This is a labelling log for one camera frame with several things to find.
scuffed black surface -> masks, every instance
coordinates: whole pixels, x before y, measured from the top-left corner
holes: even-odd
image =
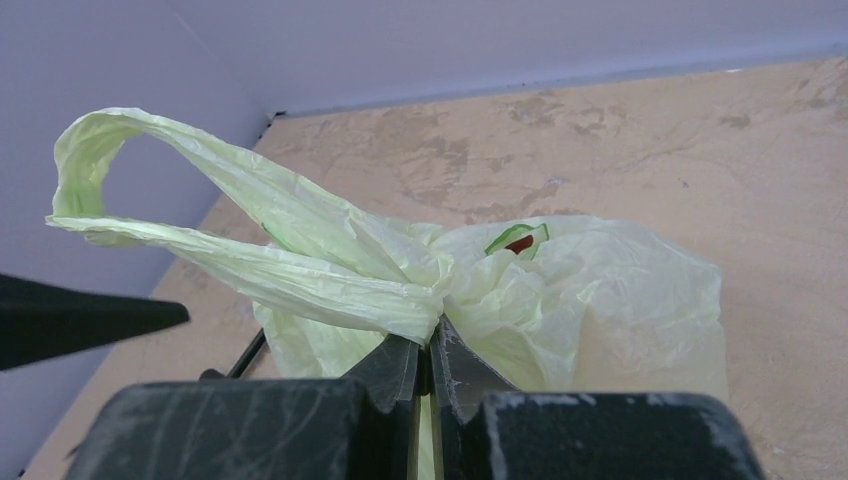
[[[499,394],[484,402],[492,477],[762,479],[739,423],[686,394]]]
[[[368,438],[384,417],[355,380],[139,385],[104,407],[66,478],[387,478],[392,439]]]

white wall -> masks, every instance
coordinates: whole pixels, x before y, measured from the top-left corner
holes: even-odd
[[[162,250],[98,248],[44,226],[56,188],[53,142],[76,117],[107,106],[139,106],[241,145],[267,122],[160,0],[0,2],[0,272],[146,296],[167,268]],[[196,225],[218,190],[145,140],[129,142],[113,164],[106,208]],[[25,467],[103,354],[0,373],[0,479]]]
[[[167,0],[290,113],[848,50],[845,0]]]

light green plastic bag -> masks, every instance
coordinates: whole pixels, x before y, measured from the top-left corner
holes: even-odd
[[[212,179],[272,244],[106,215],[109,165],[142,133]],[[387,333],[424,344],[444,312],[478,355],[525,390],[727,398],[718,268],[638,225],[548,216],[448,232],[384,218],[250,150],[138,109],[81,117],[55,156],[49,225],[98,245],[167,248],[252,298],[284,377],[339,376]],[[532,249],[504,248],[525,231]],[[426,464],[427,415],[421,435]]]

